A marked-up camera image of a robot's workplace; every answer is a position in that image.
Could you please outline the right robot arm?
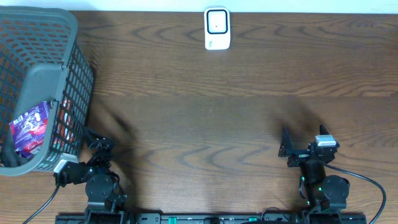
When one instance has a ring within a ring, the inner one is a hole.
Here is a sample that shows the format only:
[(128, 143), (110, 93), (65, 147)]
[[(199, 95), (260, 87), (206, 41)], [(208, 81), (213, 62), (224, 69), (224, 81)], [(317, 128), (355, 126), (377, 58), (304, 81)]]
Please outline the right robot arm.
[(320, 134), (306, 149), (294, 149), (286, 128), (282, 129), (279, 157), (287, 158), (288, 167), (299, 167), (301, 178), (299, 192), (307, 199), (309, 209), (300, 216), (304, 223), (321, 223), (327, 216), (340, 223), (340, 212), (346, 208), (350, 183), (338, 175), (326, 175), (326, 165), (335, 159), (338, 142), (326, 130), (319, 127)]

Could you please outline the purple snack packet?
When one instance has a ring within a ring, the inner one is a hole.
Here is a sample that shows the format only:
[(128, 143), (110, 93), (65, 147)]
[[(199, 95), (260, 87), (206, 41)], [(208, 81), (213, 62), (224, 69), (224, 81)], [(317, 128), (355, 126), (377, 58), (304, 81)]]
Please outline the purple snack packet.
[(49, 110), (50, 104), (43, 101), (9, 123), (17, 155), (29, 159), (40, 151)]

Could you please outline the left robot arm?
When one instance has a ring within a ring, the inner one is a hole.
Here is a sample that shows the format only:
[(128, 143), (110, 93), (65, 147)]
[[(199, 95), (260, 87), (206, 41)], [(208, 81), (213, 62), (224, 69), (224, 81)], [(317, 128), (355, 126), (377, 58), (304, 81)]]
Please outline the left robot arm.
[(130, 223), (134, 217), (124, 209), (127, 194), (121, 187), (120, 177), (110, 169), (114, 141), (87, 127), (83, 134), (88, 148), (95, 150), (90, 160), (66, 162), (54, 177), (58, 188), (85, 184), (87, 207), (82, 215), (58, 215), (55, 223)]

